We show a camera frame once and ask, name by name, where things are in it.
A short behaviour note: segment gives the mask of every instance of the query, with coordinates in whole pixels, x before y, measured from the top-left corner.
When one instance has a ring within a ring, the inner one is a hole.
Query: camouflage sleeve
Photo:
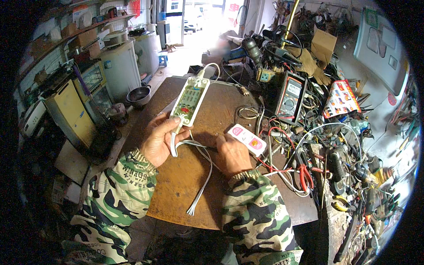
[[[222,226],[241,264],[299,264],[303,250],[295,241],[281,194],[258,170],[239,173],[229,181]]]
[[[71,220],[76,229],[75,242],[62,242],[67,253],[65,261],[75,264],[127,262],[125,248],[131,241],[128,226],[146,215],[157,173],[136,149],[122,156],[114,168],[94,176],[89,181],[82,209]]]

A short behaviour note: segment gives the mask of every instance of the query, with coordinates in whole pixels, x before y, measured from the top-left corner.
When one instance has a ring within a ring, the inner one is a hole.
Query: rusty metal tabletop
[[[141,111],[122,152],[140,146],[144,137],[143,128],[159,112],[173,106],[172,101],[178,97],[185,82],[186,78],[175,76],[164,80]],[[217,135],[224,135],[234,125],[236,109],[241,106],[257,105],[258,103],[252,96],[243,96],[234,86],[222,82],[211,84],[194,121],[192,130],[194,139],[203,145],[216,146]],[[237,122],[253,131],[254,121],[256,120],[239,118]],[[216,161],[217,154],[214,151],[209,151],[209,153],[212,160]],[[253,157],[251,157],[251,161],[252,165],[256,164]],[[285,158],[276,156],[273,161],[276,166],[281,166],[285,162]],[[212,170],[211,178],[197,203],[194,216],[186,213],[203,186],[209,173],[209,167],[210,163],[194,146],[180,146],[178,157],[168,157],[166,162],[158,168],[156,190],[147,215],[180,225],[219,230],[222,220],[222,197],[226,183],[216,168]],[[262,173],[267,172],[264,167],[261,167],[260,170]],[[280,190],[293,225],[318,219],[317,209],[310,197],[298,197],[277,174],[269,178]]]

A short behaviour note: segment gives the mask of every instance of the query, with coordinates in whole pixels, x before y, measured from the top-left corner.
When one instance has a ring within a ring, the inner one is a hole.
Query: shelf
[[[71,36],[68,36],[66,38],[62,38],[61,40],[52,43],[52,45],[50,47],[48,47],[48,48],[46,48],[44,50],[44,53],[41,56],[39,56],[37,58],[34,58],[34,61],[20,75],[17,75],[16,76],[16,81],[17,82],[20,82],[32,70],[32,68],[34,68],[34,66],[36,66],[39,62],[41,62],[41,60],[44,59],[49,53],[51,53],[58,46],[66,43],[70,39],[78,36],[79,34],[84,33],[84,32],[87,32],[89,30],[92,30],[92,29],[94,29],[94,28],[96,28],[98,26],[104,25],[104,24],[109,23],[109,22],[113,22],[113,21],[121,20],[121,19],[131,19],[135,15],[136,14],[115,17],[115,18],[111,18],[111,19],[108,19],[108,20],[101,21],[99,23],[92,24],[91,26],[88,26],[88,27],[86,27],[84,29],[78,30],[77,32],[75,32]]]

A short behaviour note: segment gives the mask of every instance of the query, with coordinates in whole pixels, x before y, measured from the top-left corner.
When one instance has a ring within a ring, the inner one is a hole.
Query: plastic stool
[[[160,52],[158,53],[159,56],[159,65],[168,66],[168,52]]]

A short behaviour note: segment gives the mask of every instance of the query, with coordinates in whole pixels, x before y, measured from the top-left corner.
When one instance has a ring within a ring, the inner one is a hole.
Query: red-handled pliers
[[[311,174],[309,173],[309,169],[305,164],[301,164],[298,168],[300,171],[300,185],[302,186],[302,190],[304,192],[308,191],[308,185],[305,182],[305,178],[307,178],[309,184],[311,185],[311,189],[314,189],[314,181],[312,180]]]

